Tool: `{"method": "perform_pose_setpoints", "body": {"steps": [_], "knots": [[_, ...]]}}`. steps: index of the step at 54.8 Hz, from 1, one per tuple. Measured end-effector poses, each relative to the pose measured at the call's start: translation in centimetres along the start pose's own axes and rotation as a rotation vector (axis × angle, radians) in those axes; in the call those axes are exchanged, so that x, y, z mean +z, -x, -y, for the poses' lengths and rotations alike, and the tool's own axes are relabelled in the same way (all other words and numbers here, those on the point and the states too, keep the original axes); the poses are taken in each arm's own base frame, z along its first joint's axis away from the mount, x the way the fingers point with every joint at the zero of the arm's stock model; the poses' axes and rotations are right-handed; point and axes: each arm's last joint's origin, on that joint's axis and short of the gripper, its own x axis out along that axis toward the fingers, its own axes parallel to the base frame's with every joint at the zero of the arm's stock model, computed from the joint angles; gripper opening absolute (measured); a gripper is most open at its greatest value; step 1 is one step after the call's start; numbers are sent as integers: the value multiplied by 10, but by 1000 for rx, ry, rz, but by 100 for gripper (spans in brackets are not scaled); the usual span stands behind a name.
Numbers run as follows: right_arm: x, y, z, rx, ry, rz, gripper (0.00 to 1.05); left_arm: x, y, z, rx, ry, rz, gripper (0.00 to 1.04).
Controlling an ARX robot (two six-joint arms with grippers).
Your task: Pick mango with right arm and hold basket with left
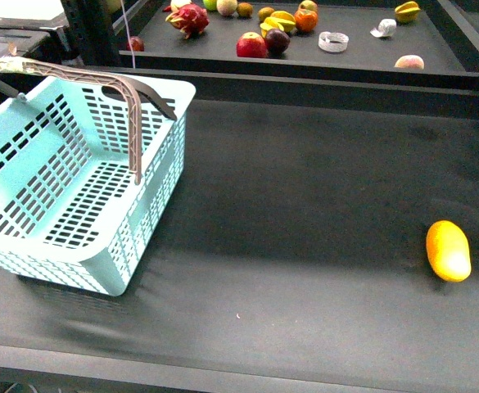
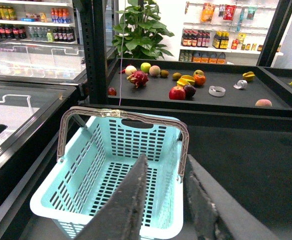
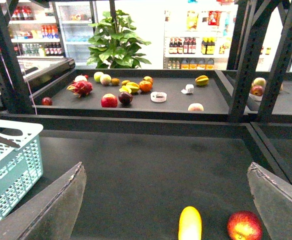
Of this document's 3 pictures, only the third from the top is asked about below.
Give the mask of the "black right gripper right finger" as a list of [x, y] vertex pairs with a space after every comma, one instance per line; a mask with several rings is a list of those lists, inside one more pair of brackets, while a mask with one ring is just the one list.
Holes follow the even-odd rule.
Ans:
[[255, 207], [273, 240], [292, 240], [292, 185], [252, 162], [247, 172]]

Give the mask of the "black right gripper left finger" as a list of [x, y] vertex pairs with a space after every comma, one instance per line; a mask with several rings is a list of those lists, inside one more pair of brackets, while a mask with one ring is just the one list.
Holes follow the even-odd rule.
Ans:
[[1, 220], [0, 240], [70, 239], [86, 180], [85, 168], [79, 162]]

